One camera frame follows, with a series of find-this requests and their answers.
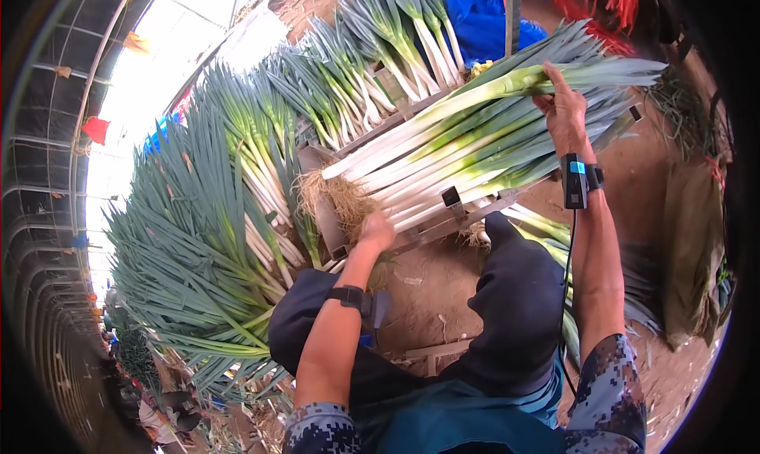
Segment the bundle of green onions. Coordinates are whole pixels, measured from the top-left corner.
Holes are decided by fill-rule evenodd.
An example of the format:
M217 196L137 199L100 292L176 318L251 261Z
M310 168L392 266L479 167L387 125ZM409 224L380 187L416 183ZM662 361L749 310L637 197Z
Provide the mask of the bundle of green onions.
M271 226L243 185L242 153L230 163L222 115L211 100L195 101L187 128L170 123L160 151L135 153L131 197L106 215L123 307L158 345L185 359L199 390L235 363L227 389L271 366L268 319L285 292L246 246L248 215L284 266Z
M316 226L308 215L298 212L293 189L300 172L295 159L295 111L274 90L263 67L242 76L217 64L206 71L203 86L195 88L193 96L196 102L208 100L221 111L227 148L233 159L240 157L243 181L258 202L245 203L248 245L268 271L276 263L290 287L292 278L282 258L296 268L304 266L306 259L286 236L271 231L269 223L295 226L312 265L321 267Z
M487 205L484 199L476 202L477 206ZM518 229L520 234L528 239L537 241L543 246L549 255L559 264L563 271L567 266L568 253L570 250L570 226L564 223L552 221L536 212L533 212L524 206L515 203L510 207L503 209L502 213L506 215ZM488 235L482 228L476 228L477 238L490 243ZM642 326L649 329L657 335L662 332L662 327L657 321L657 317L647 307L649 294L641 291L643 287L641 278L635 269L627 267L626 263L630 258L623 257L623 278L625 280L625 308L623 315L627 319L635 320ZM565 297L565 311L562 316L562 335L565 338L565 344L568 353L575 362L576 367L580 367L580 342L578 337L578 326L572 316L572 265L568 274L568 292Z
M370 62L382 62L412 102L464 83L464 62L443 0L339 2L334 27L313 17L313 31L294 46L281 46L252 73L270 81L312 123L322 145L339 150L395 112ZM402 13L413 30L404 27ZM436 79L417 51L415 38L423 44Z
M585 22L561 26L544 41L497 62L401 126L322 171L360 186L397 231L444 212L439 193L456 186L462 202L530 183L555 169L546 118L524 96L553 92L540 63L557 63L589 101L595 139L628 106L628 85L651 85L666 65L605 58Z
M382 61L411 101L464 83L461 77L464 62L443 0L339 0L339 3L341 16L359 41L360 50L370 60ZM404 26L401 13L412 22L413 30ZM456 63L441 24L451 40ZM415 47L415 36L423 45L435 79ZM401 68L385 43L401 59Z
M161 387L158 370L145 343L144 332L140 329L127 328L119 330L119 354L116 359L122 370L130 377L136 378L151 392Z

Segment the camouflage sleeve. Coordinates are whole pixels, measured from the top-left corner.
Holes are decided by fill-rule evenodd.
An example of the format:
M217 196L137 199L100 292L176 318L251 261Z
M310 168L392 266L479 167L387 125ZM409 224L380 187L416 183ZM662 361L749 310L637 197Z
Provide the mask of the camouflage sleeve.
M628 338L599 342L583 364L568 412L566 452L644 452L647 407Z
M283 454L361 451L359 434L343 405L320 402L302 406L285 425Z

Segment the yellow tag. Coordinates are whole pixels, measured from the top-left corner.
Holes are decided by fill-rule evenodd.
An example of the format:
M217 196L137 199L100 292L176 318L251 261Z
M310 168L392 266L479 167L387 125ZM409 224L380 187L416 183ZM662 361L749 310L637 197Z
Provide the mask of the yellow tag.
M470 77L475 78L480 73L486 71L493 65L493 60L486 60L485 63L474 63L472 70L470 70Z

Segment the soil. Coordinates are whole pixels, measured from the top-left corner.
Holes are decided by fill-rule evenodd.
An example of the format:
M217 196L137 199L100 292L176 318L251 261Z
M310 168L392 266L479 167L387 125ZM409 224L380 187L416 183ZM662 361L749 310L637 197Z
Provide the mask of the soil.
M275 0L270 8L290 28L289 40L295 41L309 27L307 19L312 12L332 22L335 6L335 0ZM544 0L522 0L522 7L523 17L538 22L547 31L554 30L561 18ZM695 50L689 53L686 65L698 82L700 95L709 99L715 86ZM643 102L640 94L637 102ZM660 123L662 117L649 103L644 104L644 116L631 130L638 136L613 142L600 154L599 164L604 169L605 193L620 241L649 244L658 250L667 175L670 165L681 157L676 145L658 132L654 122ZM572 218L561 206L562 185L556 181L537 184L521 194L518 201L552 220L568 223ZM478 335L483 321L466 303L475 292L483 255L483 249L468 247L461 238L450 236L388 263L386 282L394 306L379 331L379 351L388 358L399 359L412 348ZM638 353L638 373L650 411L647 451L660 452L695 401L720 337L710 347L694 339L673 353L664 340L643 326L632 326L641 335L629 335L629 339ZM437 370L456 358L443 357ZM424 361L402 366L421 375L426 372ZM577 371L572 366L568 371L577 385ZM571 404L572 393L565 386L559 406L562 425L567 423Z

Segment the blue plastic bag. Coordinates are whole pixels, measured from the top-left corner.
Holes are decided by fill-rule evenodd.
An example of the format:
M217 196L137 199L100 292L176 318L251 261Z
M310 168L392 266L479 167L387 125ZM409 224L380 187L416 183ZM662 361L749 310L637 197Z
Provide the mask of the blue plastic bag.
M504 57L504 0L446 0L446 9L465 65ZM546 38L535 22L520 20L518 50Z
M178 123L178 122L180 122L181 119L182 119L182 117L179 115L179 111L174 111L172 113L171 120L173 122ZM166 140L166 142L169 141L166 138L166 123L167 123L167 121L168 121L168 119L166 118L166 116L159 117L158 120L157 120L158 127L159 127L159 129L161 129L161 133L163 133L164 139ZM153 133L150 136L147 136L145 138L145 144L143 145L143 153L145 155L152 154L154 147L156 148L157 152L161 152L161 141L158 139L158 131L156 131L155 133Z

